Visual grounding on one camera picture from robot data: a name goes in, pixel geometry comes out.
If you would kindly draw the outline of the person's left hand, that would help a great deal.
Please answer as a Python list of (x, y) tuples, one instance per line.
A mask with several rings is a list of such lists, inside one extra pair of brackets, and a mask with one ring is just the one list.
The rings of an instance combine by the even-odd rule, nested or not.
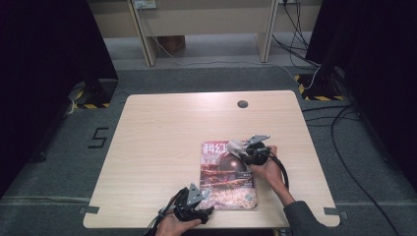
[(199, 219), (181, 221), (174, 213), (169, 213), (159, 223), (155, 236), (181, 236), (201, 223)]

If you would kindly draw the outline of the brown cardboard box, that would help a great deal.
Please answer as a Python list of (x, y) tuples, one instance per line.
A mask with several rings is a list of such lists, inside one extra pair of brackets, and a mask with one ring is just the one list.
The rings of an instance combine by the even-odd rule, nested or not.
[(159, 44), (170, 54), (179, 52), (186, 46), (184, 35), (159, 36)]

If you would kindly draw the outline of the white cloth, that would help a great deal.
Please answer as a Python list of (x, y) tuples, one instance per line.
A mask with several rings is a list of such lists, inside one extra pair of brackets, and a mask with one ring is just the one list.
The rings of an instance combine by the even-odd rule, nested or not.
[(227, 151), (231, 154), (239, 157), (240, 154), (245, 154), (245, 151), (241, 151), (240, 148), (244, 147), (244, 143), (241, 141), (231, 140), (226, 144)]

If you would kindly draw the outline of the white power socket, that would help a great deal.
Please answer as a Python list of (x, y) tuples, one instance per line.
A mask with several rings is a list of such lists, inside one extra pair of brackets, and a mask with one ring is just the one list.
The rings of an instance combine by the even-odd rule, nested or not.
[(138, 10), (156, 9), (155, 0), (133, 0), (133, 4)]

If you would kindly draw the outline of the black curtain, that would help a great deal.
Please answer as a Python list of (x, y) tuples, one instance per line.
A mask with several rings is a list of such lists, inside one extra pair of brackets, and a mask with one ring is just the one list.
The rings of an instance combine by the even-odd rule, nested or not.
[(417, 0), (323, 0), (307, 57), (344, 70), (388, 160), (417, 189)]
[(74, 85), (116, 77), (88, 0), (0, 0), (0, 198)]

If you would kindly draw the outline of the hazard-taped black stand base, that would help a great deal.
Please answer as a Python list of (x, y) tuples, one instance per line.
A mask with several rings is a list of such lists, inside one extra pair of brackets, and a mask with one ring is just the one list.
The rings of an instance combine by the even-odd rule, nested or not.
[(342, 100), (341, 91), (336, 87), (334, 76), (314, 79), (313, 74), (299, 74), (295, 76), (298, 89), (305, 100)]
[(98, 79), (94, 85), (81, 83), (75, 87), (75, 96), (71, 98), (75, 109), (108, 108), (118, 85), (117, 79)]

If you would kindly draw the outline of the glossy magazine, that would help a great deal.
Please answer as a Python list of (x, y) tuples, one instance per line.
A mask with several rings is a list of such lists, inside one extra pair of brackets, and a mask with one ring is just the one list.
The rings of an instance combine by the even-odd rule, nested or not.
[(255, 180), (241, 157), (227, 151), (229, 141), (202, 143), (200, 208), (251, 210), (258, 205)]

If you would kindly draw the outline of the person's right hand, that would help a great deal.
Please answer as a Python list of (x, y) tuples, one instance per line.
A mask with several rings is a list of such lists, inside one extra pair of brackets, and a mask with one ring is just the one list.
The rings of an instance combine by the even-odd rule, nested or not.
[(250, 169), (269, 184), (284, 207), (295, 202), (289, 190), (285, 187), (281, 169), (272, 159), (269, 158), (264, 165), (251, 165)]

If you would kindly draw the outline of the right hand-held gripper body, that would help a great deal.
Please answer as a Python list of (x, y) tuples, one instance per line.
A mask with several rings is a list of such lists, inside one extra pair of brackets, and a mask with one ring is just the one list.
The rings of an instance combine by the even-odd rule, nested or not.
[(267, 162), (270, 148), (264, 144), (264, 141), (269, 139), (269, 135), (254, 135), (249, 140), (244, 142), (247, 147), (246, 155), (248, 155), (249, 164), (246, 165), (263, 165)]

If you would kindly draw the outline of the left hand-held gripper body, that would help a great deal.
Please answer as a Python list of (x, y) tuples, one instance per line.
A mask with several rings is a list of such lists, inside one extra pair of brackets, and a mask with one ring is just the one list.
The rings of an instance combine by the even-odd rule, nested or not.
[(184, 188), (179, 192), (174, 202), (173, 212), (181, 221), (201, 220), (202, 217), (209, 217), (205, 209), (197, 209), (203, 199), (202, 192), (194, 183), (191, 183), (189, 188)]

